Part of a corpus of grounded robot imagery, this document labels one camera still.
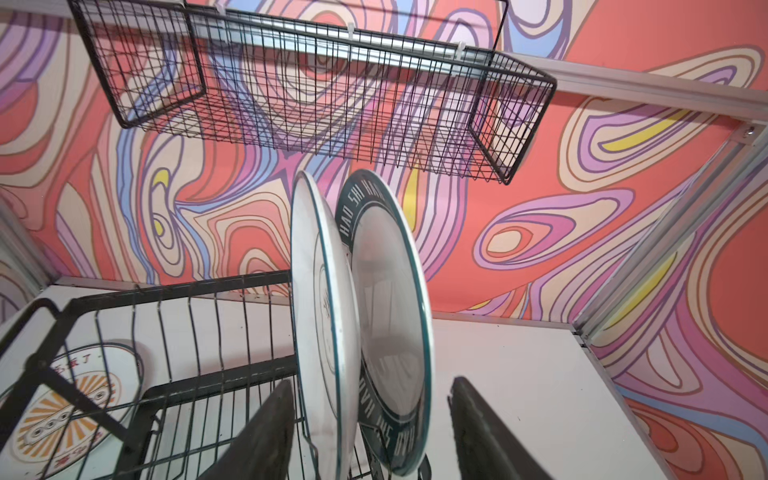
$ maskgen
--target plate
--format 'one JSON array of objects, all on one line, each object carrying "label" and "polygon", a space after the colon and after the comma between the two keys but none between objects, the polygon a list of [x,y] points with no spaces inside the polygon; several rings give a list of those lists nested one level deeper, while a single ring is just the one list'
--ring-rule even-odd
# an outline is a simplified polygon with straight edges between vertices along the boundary
[{"label": "plate", "polygon": [[323,480],[346,478],[357,427],[360,344],[339,231],[315,180],[299,171],[291,206],[293,325],[303,411]]},{"label": "plate", "polygon": [[370,170],[357,170],[344,183],[336,224],[349,248],[359,305],[361,431],[381,463],[408,475],[424,456],[435,378],[419,253],[397,199]]},{"label": "plate", "polygon": [[[113,388],[111,398],[104,356],[107,359]],[[66,355],[58,356],[51,368],[67,380],[71,378],[70,375],[74,375],[78,389],[99,406],[117,406],[133,402],[139,393],[144,375],[136,353],[131,348],[117,343],[105,343],[103,349],[101,345],[91,345],[71,350],[69,359]],[[64,438],[46,475],[60,472],[83,458],[88,452],[91,440],[93,449],[109,436],[109,432],[103,428],[97,430],[96,423],[88,417],[72,420],[67,425],[72,409],[72,405],[59,394],[45,385],[39,386],[0,454],[2,477],[39,478],[45,464],[53,456],[62,434]],[[111,414],[122,422],[129,411],[130,408],[126,407]]]}]

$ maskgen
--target yellow shape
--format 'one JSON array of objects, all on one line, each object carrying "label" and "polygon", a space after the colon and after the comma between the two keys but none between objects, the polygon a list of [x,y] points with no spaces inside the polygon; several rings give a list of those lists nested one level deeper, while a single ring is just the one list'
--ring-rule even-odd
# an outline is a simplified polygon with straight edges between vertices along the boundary
[{"label": "yellow shape", "polygon": [[650,127],[644,128],[643,130],[640,130],[627,137],[606,142],[602,145],[602,147],[605,150],[610,152],[619,152],[619,151],[629,150],[630,148],[636,147],[637,145],[640,145],[640,144],[643,144],[644,142],[649,141],[651,138],[667,130],[669,127],[674,125],[675,122],[685,117],[689,113],[690,113],[690,110],[678,110],[672,115],[670,115],[668,118],[665,118],[662,121],[659,121],[651,125]]},{"label": "yellow shape", "polygon": [[167,168],[161,168],[160,170],[154,173],[154,177],[152,177],[152,187],[154,187],[157,184],[163,184],[165,185],[166,188],[168,188],[169,183],[170,183],[170,174],[168,173]]},{"label": "yellow shape", "polygon": [[411,231],[416,229],[416,207],[419,196],[419,172],[411,170],[406,184],[406,192],[402,196],[402,212],[406,216]]},{"label": "yellow shape", "polygon": [[638,288],[636,288],[634,292],[632,292],[629,298],[624,301],[624,304],[604,328],[611,328],[613,325],[619,323],[619,321],[623,319],[629,312],[634,310],[634,307],[642,302],[643,299],[648,296],[648,294],[652,292],[654,288],[656,288],[656,286],[661,282],[661,279],[667,275],[667,271],[669,271],[670,267],[672,267],[672,263],[674,263],[674,259],[676,257],[677,253],[670,255],[670,257],[667,258],[664,263],[662,263],[654,272],[652,272],[646,278],[646,280]]},{"label": "yellow shape", "polygon": [[490,300],[486,300],[485,302],[480,302],[477,305],[470,306],[467,310],[477,310],[478,308],[482,308],[482,307],[488,305],[491,302],[491,300],[493,300],[493,299],[491,298]]},{"label": "yellow shape", "polygon": [[163,224],[160,223],[159,220],[155,220],[154,221],[154,232],[157,235],[160,235],[161,237],[163,236],[163,233],[165,232],[165,229],[163,228]]}]

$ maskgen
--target wire basket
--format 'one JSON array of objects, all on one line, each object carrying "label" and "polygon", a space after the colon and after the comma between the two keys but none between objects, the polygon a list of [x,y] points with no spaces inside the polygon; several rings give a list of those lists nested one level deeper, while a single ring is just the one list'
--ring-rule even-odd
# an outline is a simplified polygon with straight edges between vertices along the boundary
[{"label": "wire basket", "polygon": [[[288,478],[319,478],[292,320],[288,270],[85,296],[62,310],[37,299],[0,342],[1,380],[12,383],[0,462],[11,455],[36,479],[197,478],[291,379]],[[4,478],[17,476],[3,465]],[[359,432],[349,478],[384,478]]]},{"label": "wire basket", "polygon": [[351,25],[68,1],[125,128],[509,184],[556,85],[501,52]]}]

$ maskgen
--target black wire basket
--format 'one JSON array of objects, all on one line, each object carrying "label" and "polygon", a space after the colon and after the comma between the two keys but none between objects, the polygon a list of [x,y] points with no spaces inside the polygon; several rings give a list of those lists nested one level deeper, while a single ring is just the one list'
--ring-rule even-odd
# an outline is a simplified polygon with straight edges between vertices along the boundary
[{"label": "black wire basket", "polygon": [[[84,296],[63,309],[37,299],[0,342],[2,378],[12,381],[0,462],[33,465],[25,478],[35,479],[197,478],[290,379],[288,478],[319,478],[293,332],[288,270]],[[135,359],[116,362],[107,349]],[[99,382],[88,380],[95,372]],[[135,393],[126,376],[138,379]],[[386,472],[358,432],[349,478]],[[419,477],[429,476],[425,462]]]},{"label": "black wire basket", "polygon": [[509,184],[556,86],[484,48],[185,4],[68,1],[125,128]]}]

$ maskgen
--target black metal frame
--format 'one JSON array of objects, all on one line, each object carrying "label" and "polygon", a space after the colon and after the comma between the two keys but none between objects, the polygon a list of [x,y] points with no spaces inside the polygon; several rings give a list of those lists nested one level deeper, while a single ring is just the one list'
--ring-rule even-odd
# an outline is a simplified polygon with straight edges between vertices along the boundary
[{"label": "black metal frame", "polygon": [[[186,474],[188,459],[191,455],[204,452],[207,450],[214,450],[216,452],[216,458],[218,458],[218,449],[223,445],[231,443],[237,435],[232,428],[231,438],[221,440],[218,432],[221,428],[221,409],[223,408],[222,402],[224,395],[230,392],[245,391],[245,395],[248,396],[250,390],[253,387],[269,386],[270,391],[274,387],[277,380],[285,378],[293,378],[293,390],[294,396],[297,399],[302,398],[301,385],[299,384],[297,376],[296,357],[294,355],[275,357],[274,344],[273,344],[273,321],[272,321],[272,295],[270,292],[270,286],[279,284],[285,284],[290,291],[290,271],[282,270],[272,273],[255,273],[243,276],[227,277],[218,280],[205,280],[194,283],[184,283],[171,286],[158,286],[146,289],[128,290],[123,292],[106,293],[93,296],[85,296],[81,298],[72,299],[67,306],[60,310],[57,306],[47,298],[40,298],[30,303],[24,312],[20,315],[14,325],[11,326],[8,333],[0,340],[0,359],[8,352],[13,342],[22,333],[25,327],[30,323],[30,320],[40,310],[47,310],[55,319],[50,330],[45,334],[45,338],[40,343],[37,350],[32,353],[25,364],[24,372],[19,377],[18,381],[13,385],[10,392],[5,397],[5,402],[0,406],[0,450],[6,447],[6,443],[10,439],[12,433],[15,431],[16,425],[25,412],[28,404],[33,398],[35,391],[40,385],[46,385],[50,389],[54,390],[62,397],[67,399],[72,405],[75,406],[75,411],[68,418],[66,425],[63,427],[63,431],[69,427],[69,422],[73,419],[79,419],[84,416],[89,416],[94,420],[100,428],[104,428],[112,435],[117,437],[123,442],[123,448],[116,458],[116,465],[112,475],[108,475],[102,478],[140,478],[145,471],[149,471],[150,478],[154,468],[160,464],[168,464],[170,471],[170,463],[179,459],[184,460],[184,467],[182,472]],[[259,288],[266,290],[267,298],[269,299],[269,328],[270,328],[270,359],[262,362],[251,362],[251,346],[249,340],[247,340],[248,349],[248,363],[246,365],[237,366],[234,368],[225,369],[223,360],[221,368],[218,371],[202,374],[200,371],[200,352],[198,350],[198,339],[195,333],[195,319],[193,315],[193,307],[191,306],[192,297],[214,295],[214,305],[216,308],[215,321],[219,328],[219,356],[221,358],[221,322],[219,316],[219,306],[217,300],[217,293],[227,291],[237,291],[241,293],[243,302],[243,315],[245,336],[248,338],[248,314],[246,308],[246,291],[247,289]],[[163,317],[161,314],[160,304],[164,301],[175,299],[187,299],[187,308],[189,309],[190,323],[192,325],[192,334],[194,337],[194,348],[197,355],[197,375],[181,380],[173,380],[171,375],[170,361],[168,359],[168,346],[166,342],[166,330],[164,329]],[[141,398],[134,399],[130,403],[122,403],[116,406],[109,406],[101,408],[96,406],[83,392],[78,390],[74,385],[74,376],[71,379],[67,379],[54,371],[50,365],[51,362],[60,352],[63,350],[65,353],[69,353],[67,338],[72,332],[73,327],[77,321],[82,320],[82,316],[87,313],[95,313],[94,323],[98,334],[99,343],[101,345],[108,344],[105,341],[101,333],[101,320],[98,318],[98,313],[101,310],[108,310],[118,307],[132,307],[132,321],[131,321],[131,340],[133,342],[133,349],[136,350],[136,305],[142,303],[157,303],[157,316],[160,323],[162,332],[162,342],[165,349],[165,361],[167,362],[167,368],[169,372],[170,382],[154,385],[147,389]],[[295,337],[293,339],[294,352],[296,351]],[[109,368],[106,361],[104,361],[104,367],[106,369],[107,376],[109,377]],[[110,396],[113,394],[112,388],[109,389]],[[261,405],[261,390],[259,390],[259,404]],[[176,435],[178,431],[178,424],[171,425],[172,415],[167,418],[166,412],[176,406],[192,405],[192,416],[194,416],[194,403],[200,400],[207,400],[213,397],[219,397],[221,399],[219,403],[219,425],[217,427],[217,440],[201,445],[195,448],[190,444],[190,435],[187,434],[187,440],[184,444],[184,448],[180,452],[175,451]],[[316,454],[314,445],[308,434],[306,428],[306,417],[303,414],[303,402],[294,402],[296,407],[295,423],[296,432],[299,431],[299,424],[301,425],[301,432],[310,447],[310,454],[313,460],[313,466],[304,465],[302,463],[302,473],[304,473],[305,466],[307,468],[314,468],[316,473]],[[249,412],[250,400],[246,402],[246,419],[251,417]],[[119,421],[109,415],[109,412],[131,408],[129,413],[131,418],[130,425],[126,428]],[[173,429],[174,437],[173,444],[171,446],[170,454],[162,458],[158,458],[157,446],[160,444],[162,432],[164,429]],[[189,431],[192,431],[192,421],[190,420]],[[58,443],[56,444],[51,458],[48,460],[48,464],[45,466],[40,478],[47,478],[46,473],[59,451],[61,445],[61,439],[64,436],[60,435]],[[149,447],[154,438],[154,450],[149,451]],[[83,473],[85,462],[88,459],[88,455],[91,453],[91,449],[94,447],[95,435],[91,438],[91,444],[89,445],[88,453],[84,457],[84,460],[78,473],[78,478]],[[375,458],[370,454],[366,445],[366,456],[369,460],[368,471],[364,472],[359,460],[359,453],[355,451],[353,458],[357,458],[357,474],[353,475],[350,472],[350,478],[365,478],[370,477],[374,479],[383,478],[382,469]],[[426,470],[429,469],[429,462],[425,462],[423,467],[424,473],[429,473]],[[423,475],[425,480],[431,475]]]},{"label": "black metal frame", "polygon": [[124,128],[509,184],[556,80],[493,50],[151,0],[68,0]]}]

